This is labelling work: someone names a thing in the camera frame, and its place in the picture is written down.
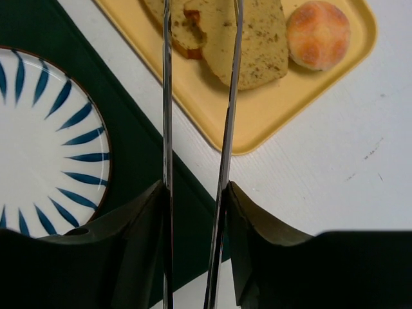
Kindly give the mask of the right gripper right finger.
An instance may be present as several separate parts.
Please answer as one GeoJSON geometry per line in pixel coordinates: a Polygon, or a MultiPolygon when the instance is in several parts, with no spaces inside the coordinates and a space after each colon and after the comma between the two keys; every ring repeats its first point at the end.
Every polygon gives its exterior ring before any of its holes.
{"type": "Polygon", "coordinates": [[[255,204],[234,182],[227,226],[242,308],[410,308],[409,231],[311,236],[255,204]]]}

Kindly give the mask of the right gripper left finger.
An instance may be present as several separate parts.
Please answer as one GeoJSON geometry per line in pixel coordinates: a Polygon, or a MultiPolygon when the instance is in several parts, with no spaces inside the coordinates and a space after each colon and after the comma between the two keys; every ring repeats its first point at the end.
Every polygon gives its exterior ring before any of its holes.
{"type": "Polygon", "coordinates": [[[165,187],[65,235],[1,230],[2,308],[147,308],[162,242],[165,187]]]}

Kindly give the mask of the metal tongs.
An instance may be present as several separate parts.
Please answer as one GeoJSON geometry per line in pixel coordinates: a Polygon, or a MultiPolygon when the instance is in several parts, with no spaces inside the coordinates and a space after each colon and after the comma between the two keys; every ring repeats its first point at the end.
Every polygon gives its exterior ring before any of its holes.
{"type": "MultiPolygon", "coordinates": [[[[209,270],[205,291],[204,308],[215,308],[218,300],[218,284],[220,280],[220,266],[223,252],[223,235],[226,219],[226,188],[229,184],[230,160],[234,136],[236,115],[236,101],[238,94],[238,80],[241,66],[241,41],[243,35],[244,2],[234,1],[236,16],[236,36],[234,41],[234,55],[230,80],[229,104],[225,119],[223,147],[220,159],[220,173],[218,192],[212,230],[211,250],[209,256],[209,270]]],[[[164,2],[163,16],[163,183],[167,205],[163,215],[164,241],[164,287],[163,307],[172,308],[173,303],[173,113],[172,113],[172,31],[171,31],[171,2],[164,2]]]]}

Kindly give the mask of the seeded bread slice back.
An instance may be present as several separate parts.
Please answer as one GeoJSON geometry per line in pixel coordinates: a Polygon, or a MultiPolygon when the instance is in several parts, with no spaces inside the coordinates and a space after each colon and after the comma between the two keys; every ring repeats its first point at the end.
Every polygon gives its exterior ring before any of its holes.
{"type": "MultiPolygon", "coordinates": [[[[288,71],[286,19],[280,1],[244,1],[238,88],[258,88],[288,71]]],[[[184,14],[203,34],[202,56],[225,85],[230,84],[236,14],[233,1],[188,1],[184,14]]]]}

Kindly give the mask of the round bread bun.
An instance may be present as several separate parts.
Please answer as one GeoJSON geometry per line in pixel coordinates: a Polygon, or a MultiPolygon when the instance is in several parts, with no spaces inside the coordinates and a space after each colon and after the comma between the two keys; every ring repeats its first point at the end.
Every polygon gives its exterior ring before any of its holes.
{"type": "Polygon", "coordinates": [[[296,8],[286,24],[290,58],[313,71],[328,71],[346,55],[350,22],[335,5],[326,1],[307,1],[296,8]]]}

